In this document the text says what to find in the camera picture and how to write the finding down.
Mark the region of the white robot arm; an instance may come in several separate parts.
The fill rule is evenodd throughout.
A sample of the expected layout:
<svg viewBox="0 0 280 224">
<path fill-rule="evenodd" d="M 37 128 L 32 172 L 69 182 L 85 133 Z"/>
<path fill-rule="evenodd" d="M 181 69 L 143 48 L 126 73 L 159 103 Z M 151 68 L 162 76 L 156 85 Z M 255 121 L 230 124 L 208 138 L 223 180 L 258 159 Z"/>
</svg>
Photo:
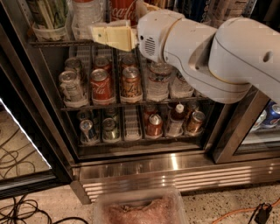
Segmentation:
<svg viewBox="0 0 280 224">
<path fill-rule="evenodd" d="M 279 32 L 245 17 L 213 28 L 146 3 L 136 8 L 145 14 L 135 28 L 129 20 L 96 23 L 88 28 L 92 40 L 127 52 L 138 48 L 145 58 L 176 67 L 216 102 L 238 102 L 251 87 L 280 102 Z"/>
</svg>

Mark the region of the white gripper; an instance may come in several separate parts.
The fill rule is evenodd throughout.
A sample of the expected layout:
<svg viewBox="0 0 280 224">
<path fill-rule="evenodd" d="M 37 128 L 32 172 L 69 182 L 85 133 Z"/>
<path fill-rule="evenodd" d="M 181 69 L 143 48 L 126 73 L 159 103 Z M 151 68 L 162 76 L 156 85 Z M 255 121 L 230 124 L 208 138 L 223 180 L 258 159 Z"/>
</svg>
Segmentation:
<svg viewBox="0 0 280 224">
<path fill-rule="evenodd" d="M 95 43 L 125 52 L 132 51 L 138 44 L 139 51 L 145 58 L 162 62 L 169 31 L 185 16 L 172 10 L 160 10 L 144 0 L 136 0 L 136 15 L 139 19 L 136 29 L 129 20 L 91 24 L 88 27 L 91 39 Z"/>
</svg>

